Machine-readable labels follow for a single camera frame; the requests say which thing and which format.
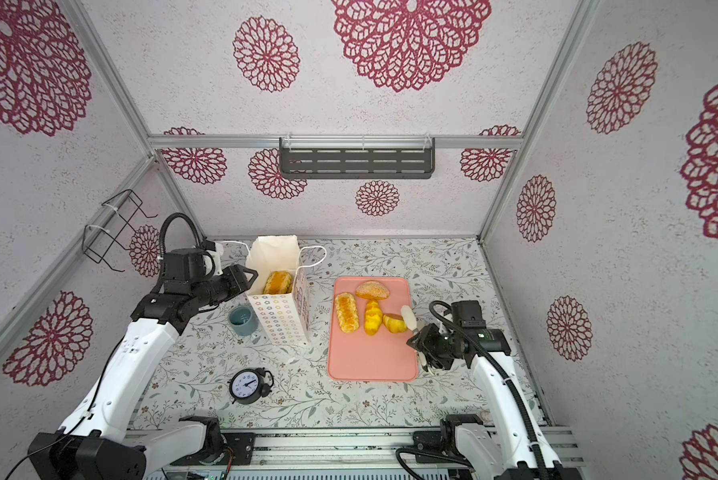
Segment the small yellow bread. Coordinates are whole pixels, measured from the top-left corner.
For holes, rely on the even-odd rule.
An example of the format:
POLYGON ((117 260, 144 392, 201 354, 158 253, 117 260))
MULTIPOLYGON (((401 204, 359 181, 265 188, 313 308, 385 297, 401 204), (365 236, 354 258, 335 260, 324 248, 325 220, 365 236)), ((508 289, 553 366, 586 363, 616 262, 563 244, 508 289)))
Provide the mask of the small yellow bread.
POLYGON ((383 324, 390 333, 403 333, 407 330, 406 322, 401 315, 385 314, 383 324))

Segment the ridged spiral bread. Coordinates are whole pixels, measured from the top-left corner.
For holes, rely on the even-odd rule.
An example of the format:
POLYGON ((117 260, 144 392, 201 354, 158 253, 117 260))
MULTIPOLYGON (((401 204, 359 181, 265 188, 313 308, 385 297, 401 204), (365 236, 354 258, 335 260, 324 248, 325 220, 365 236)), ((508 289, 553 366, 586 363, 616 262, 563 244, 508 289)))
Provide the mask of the ridged spiral bread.
POLYGON ((263 295, 285 295, 291 292, 294 277, 289 271, 273 271, 263 288, 263 295))

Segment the white paper bag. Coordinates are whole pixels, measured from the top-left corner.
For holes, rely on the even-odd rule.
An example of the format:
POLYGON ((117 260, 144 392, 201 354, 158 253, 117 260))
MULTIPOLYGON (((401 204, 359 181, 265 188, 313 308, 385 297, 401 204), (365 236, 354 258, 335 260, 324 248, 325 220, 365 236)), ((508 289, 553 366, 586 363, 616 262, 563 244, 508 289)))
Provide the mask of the white paper bag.
POLYGON ((295 235, 259 236, 251 245, 241 241, 221 240, 218 245, 220 253, 234 245, 244 247, 247 252, 244 266, 259 274, 252 288, 246 292, 246 301, 240 304, 255 311, 259 322, 256 332, 265 334, 274 345, 308 345, 310 306, 306 272, 322 261, 302 262, 301 256, 310 248, 302 247, 295 235), (273 271, 289 271, 293 274, 290 293, 262 294, 266 280, 273 271))

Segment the yellow twisted bread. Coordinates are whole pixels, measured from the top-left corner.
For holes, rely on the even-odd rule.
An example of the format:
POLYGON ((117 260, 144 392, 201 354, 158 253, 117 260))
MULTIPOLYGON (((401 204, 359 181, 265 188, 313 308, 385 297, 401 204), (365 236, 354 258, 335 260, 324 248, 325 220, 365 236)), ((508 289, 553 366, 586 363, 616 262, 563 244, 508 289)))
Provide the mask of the yellow twisted bread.
POLYGON ((365 307, 364 330, 369 336, 374 336, 383 324, 383 312, 377 300, 369 300, 365 307))

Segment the round bun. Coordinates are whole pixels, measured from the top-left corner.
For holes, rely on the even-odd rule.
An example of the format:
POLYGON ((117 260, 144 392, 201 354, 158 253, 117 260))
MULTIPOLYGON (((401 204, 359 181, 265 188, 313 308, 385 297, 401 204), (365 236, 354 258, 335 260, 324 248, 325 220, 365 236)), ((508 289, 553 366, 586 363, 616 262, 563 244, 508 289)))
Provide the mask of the round bun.
POLYGON ((390 290, 380 281, 368 280, 359 284, 354 294, 362 299, 380 301, 390 297, 390 290))

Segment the corn-like yellow bread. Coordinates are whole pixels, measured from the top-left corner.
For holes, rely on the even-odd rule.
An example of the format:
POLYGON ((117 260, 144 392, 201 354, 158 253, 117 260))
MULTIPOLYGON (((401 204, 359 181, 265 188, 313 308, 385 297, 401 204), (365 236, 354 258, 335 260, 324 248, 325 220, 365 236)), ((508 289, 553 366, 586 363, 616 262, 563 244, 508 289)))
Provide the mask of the corn-like yellow bread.
POLYGON ((355 296, 352 293, 344 292, 335 296, 334 308, 337 315, 338 325, 342 332, 353 333, 359 326, 359 316, 355 296))

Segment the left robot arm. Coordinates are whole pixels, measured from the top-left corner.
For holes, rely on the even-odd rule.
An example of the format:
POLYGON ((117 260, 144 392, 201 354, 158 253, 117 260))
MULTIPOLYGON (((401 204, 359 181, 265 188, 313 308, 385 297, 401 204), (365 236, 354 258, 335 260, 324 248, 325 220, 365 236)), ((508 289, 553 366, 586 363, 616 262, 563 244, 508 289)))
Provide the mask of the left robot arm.
POLYGON ((224 267, 213 245, 163 255, 156 290, 142 298, 127 331, 84 400, 53 433, 37 434, 27 457, 42 479, 143 479, 184 457, 225 452, 219 423, 190 416, 170 430, 126 442, 130 418, 163 356, 189 321, 248 291, 257 271, 224 267))

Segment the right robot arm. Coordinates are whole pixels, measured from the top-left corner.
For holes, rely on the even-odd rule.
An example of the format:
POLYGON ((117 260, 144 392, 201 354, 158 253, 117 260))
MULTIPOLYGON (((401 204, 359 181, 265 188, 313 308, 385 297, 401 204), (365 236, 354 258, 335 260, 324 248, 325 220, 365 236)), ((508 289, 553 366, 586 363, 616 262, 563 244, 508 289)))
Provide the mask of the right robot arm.
POLYGON ((505 335, 486 325, 480 304, 434 300, 429 312, 436 321, 420 326, 409 306, 401 308, 413 332, 407 345, 422 357, 425 371, 448 370, 456 360, 464 361, 486 396, 495 430, 474 415, 449 415, 440 423, 441 446, 397 449, 400 467, 419 479, 403 459, 414 455, 466 467, 474 479, 578 479, 579 471, 563 464, 531 414, 505 335))

